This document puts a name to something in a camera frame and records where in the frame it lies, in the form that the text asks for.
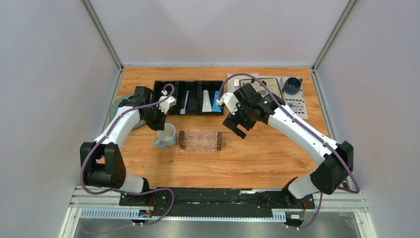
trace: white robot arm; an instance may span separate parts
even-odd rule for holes
[[[162,94],[164,96],[160,98],[160,101],[166,98],[166,91],[163,91]],[[93,142],[82,144],[80,159],[85,185],[116,188],[134,193],[149,189],[147,179],[126,172],[120,148],[140,119],[144,120],[152,130],[164,130],[169,108],[176,104],[176,99],[171,96],[156,106],[136,109],[141,105],[149,104],[151,96],[151,89],[136,87],[134,96],[120,103],[118,111],[108,127]],[[96,150],[92,153],[90,160],[85,162],[94,146],[97,147]],[[97,160],[102,156],[105,158],[105,163],[97,163]]]
[[[245,84],[234,93],[223,94],[217,103],[228,107],[230,114],[223,124],[238,136],[244,139],[246,134],[238,129],[237,125],[250,130],[257,121],[262,121],[291,138],[319,165],[315,171],[294,178],[284,187],[295,199],[301,199],[318,191],[331,194],[348,174],[335,155],[325,147],[325,143],[328,143],[343,158],[350,170],[353,167],[352,145],[346,141],[338,144],[335,140],[321,134],[295,115],[281,98],[277,97],[277,100],[282,108],[279,108],[269,95],[262,97],[251,84]],[[316,136],[322,137],[324,144]]]

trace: mug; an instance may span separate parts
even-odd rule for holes
[[[165,129],[158,130],[156,132],[156,135],[158,138],[155,141],[156,148],[162,148],[165,146],[174,146],[176,144],[177,136],[176,136],[175,127],[170,123],[165,123]]]
[[[302,79],[297,79],[294,77],[288,78],[284,83],[283,90],[289,95],[295,95],[299,92],[302,86]]]

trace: white wall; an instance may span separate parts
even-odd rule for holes
[[[123,64],[312,65],[347,0],[92,0]]]
[[[378,237],[418,237],[420,3],[361,0],[319,77]]]
[[[57,237],[116,79],[79,0],[0,2],[1,237]]]

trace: blue cloth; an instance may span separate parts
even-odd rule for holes
[[[213,107],[212,107],[212,111],[215,113],[220,113],[222,111],[222,109],[219,107],[219,105],[217,104],[217,100],[219,99],[219,91],[216,91],[214,93],[214,101],[213,101]]]

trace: patterned card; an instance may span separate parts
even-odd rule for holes
[[[290,77],[280,77],[280,90],[283,91],[284,82]],[[308,112],[306,111],[305,97],[303,96],[303,85],[301,90],[295,95],[289,95],[282,92],[283,100],[290,106],[300,118],[308,119]]]
[[[261,80],[261,82],[267,86],[267,88],[270,90],[270,92],[274,93],[279,98],[283,98],[283,95],[280,93],[280,86],[279,86],[276,78],[263,78],[263,77],[259,76],[258,79]],[[261,94],[261,96],[264,97],[268,94],[268,92],[261,86],[260,83],[254,81],[252,79],[241,79],[241,80],[239,80],[239,84],[240,84],[241,87],[244,86],[247,83],[250,83],[253,86],[253,88],[255,89],[255,91],[259,92]]]

